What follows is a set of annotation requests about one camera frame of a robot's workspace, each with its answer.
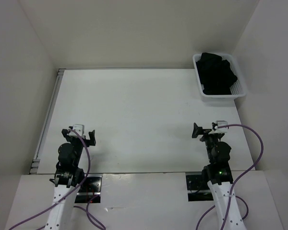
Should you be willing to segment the black shorts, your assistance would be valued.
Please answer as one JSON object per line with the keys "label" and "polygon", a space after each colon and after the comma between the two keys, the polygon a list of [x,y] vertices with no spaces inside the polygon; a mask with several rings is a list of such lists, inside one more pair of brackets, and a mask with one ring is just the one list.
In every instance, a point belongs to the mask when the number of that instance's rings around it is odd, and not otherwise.
{"label": "black shorts", "polygon": [[204,94],[231,95],[230,88],[238,78],[227,60],[216,54],[202,53],[196,66]]}

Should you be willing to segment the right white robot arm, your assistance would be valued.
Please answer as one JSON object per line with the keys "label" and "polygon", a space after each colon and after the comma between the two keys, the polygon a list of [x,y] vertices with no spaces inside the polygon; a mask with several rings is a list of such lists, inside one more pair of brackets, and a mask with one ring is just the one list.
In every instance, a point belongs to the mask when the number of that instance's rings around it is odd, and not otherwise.
{"label": "right white robot arm", "polygon": [[209,164],[202,170],[201,183],[209,188],[215,204],[219,228],[221,230],[245,230],[235,192],[233,177],[229,166],[231,147],[221,141],[226,129],[226,121],[217,121],[211,129],[193,124],[192,138],[200,138],[205,143]]}

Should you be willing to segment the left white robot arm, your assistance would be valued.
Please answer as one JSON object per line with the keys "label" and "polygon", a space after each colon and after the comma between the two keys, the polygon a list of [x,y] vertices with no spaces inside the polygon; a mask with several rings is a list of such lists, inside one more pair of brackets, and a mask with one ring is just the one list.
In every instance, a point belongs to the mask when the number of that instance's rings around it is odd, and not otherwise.
{"label": "left white robot arm", "polygon": [[84,135],[84,125],[75,124],[62,130],[66,143],[58,148],[58,163],[54,177],[54,196],[45,224],[46,230],[66,230],[72,216],[76,195],[86,186],[88,173],[79,168],[83,150],[96,145],[95,131]]}

